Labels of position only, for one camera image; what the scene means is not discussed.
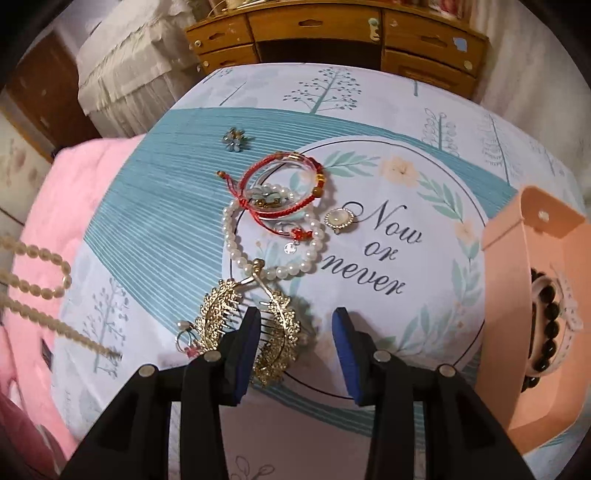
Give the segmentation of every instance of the white curtain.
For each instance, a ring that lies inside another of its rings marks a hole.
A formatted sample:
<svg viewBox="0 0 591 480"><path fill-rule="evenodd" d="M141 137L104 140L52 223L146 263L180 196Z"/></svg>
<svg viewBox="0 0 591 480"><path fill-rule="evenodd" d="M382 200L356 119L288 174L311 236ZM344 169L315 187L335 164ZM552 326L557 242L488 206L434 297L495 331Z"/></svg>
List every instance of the white curtain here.
<svg viewBox="0 0 591 480"><path fill-rule="evenodd" d="M491 41L474 100L562 160L591 214L591 89L574 61L519 0L474 0L470 26Z"/></svg>

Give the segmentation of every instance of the desk drawer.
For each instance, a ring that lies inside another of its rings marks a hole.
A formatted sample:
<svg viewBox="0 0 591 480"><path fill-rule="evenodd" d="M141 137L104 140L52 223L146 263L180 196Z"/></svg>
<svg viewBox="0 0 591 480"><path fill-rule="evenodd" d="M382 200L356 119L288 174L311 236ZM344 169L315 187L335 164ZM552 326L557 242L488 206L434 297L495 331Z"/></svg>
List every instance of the desk drawer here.
<svg viewBox="0 0 591 480"><path fill-rule="evenodd" d="M210 74L224 67L258 63L258 56L254 45L241 45L200 55L199 60L205 73Z"/></svg>
<svg viewBox="0 0 591 480"><path fill-rule="evenodd" d="M189 48L197 55L221 48L252 43L246 16L236 15L186 31Z"/></svg>
<svg viewBox="0 0 591 480"><path fill-rule="evenodd" d="M382 71L428 83L468 99L476 86L476 79L467 73L394 50L384 50Z"/></svg>
<svg viewBox="0 0 591 480"><path fill-rule="evenodd" d="M450 25L402 12L384 12L386 47L440 61L477 76L486 41Z"/></svg>
<svg viewBox="0 0 591 480"><path fill-rule="evenodd" d="M296 5L248 14L255 41L337 38L380 43L379 10L357 5Z"/></svg>

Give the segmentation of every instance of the orange box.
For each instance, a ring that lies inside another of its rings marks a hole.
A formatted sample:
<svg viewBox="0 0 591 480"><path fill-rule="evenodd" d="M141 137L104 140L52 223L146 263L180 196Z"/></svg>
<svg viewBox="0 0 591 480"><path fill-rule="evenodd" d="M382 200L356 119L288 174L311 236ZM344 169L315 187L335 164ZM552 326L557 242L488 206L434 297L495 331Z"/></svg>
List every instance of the orange box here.
<svg viewBox="0 0 591 480"><path fill-rule="evenodd" d="M583 407L591 372L591 225L528 186L489 221L482 249L486 320L476 392L523 454L572 425ZM521 393L531 337L530 268L553 276L551 265L568 279L584 328L562 366Z"/></svg>

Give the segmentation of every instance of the blue sticker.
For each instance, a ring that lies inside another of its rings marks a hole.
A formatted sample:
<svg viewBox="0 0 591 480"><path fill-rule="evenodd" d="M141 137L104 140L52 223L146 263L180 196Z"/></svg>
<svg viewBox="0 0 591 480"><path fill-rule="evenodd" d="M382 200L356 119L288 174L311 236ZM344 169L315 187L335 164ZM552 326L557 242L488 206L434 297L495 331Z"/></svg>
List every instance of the blue sticker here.
<svg viewBox="0 0 591 480"><path fill-rule="evenodd" d="M453 37L453 42L459 51L468 51L468 42L465 38Z"/></svg>

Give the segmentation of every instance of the pink blanket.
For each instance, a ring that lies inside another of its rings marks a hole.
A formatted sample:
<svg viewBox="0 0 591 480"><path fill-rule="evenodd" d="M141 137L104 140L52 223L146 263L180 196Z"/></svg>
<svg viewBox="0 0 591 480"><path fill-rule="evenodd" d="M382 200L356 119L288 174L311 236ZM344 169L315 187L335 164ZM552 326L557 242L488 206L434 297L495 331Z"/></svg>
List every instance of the pink blanket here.
<svg viewBox="0 0 591 480"><path fill-rule="evenodd" d="M96 208L142 138L92 140L62 150L31 208L21 240L48 248L72 264ZM39 259L15 257L12 271L42 287L61 283L59 268ZM9 295L53 317L59 315L59 299L35 298L15 288L9 289ZM51 399L51 372L41 356L41 339L53 347L49 330L5 312L4 328L0 327L0 389L7 395L16 380L26 414L53 434L69 458L76 442Z"/></svg>

